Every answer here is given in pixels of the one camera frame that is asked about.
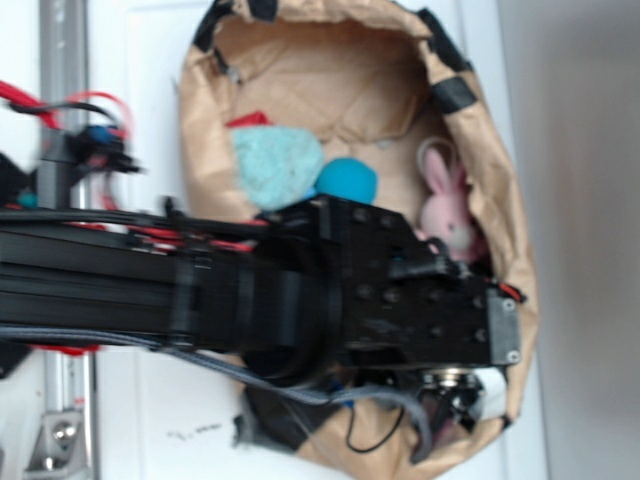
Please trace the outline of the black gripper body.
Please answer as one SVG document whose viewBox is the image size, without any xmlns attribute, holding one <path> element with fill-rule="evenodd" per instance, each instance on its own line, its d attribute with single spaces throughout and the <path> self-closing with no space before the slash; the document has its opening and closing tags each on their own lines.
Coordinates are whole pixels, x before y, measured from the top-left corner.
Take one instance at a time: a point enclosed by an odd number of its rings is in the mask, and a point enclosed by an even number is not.
<svg viewBox="0 0 640 480">
<path fill-rule="evenodd" d="M 521 360 L 518 291 L 398 213 L 328 195 L 309 202 L 329 316 L 319 373 L 508 368 Z"/>
</svg>

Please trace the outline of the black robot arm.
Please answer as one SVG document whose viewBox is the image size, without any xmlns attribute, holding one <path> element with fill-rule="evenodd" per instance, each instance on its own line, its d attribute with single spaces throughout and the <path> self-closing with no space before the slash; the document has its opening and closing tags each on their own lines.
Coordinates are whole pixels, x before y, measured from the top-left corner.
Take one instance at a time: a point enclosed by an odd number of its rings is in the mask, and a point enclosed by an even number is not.
<svg viewBox="0 0 640 480">
<path fill-rule="evenodd" d="M 336 367 L 506 367 L 518 293 L 422 242 L 388 210 L 321 195 L 263 225 L 88 210 L 1 214 L 1 336 L 164 351 L 311 405 L 417 400 L 331 392 Z"/>
</svg>

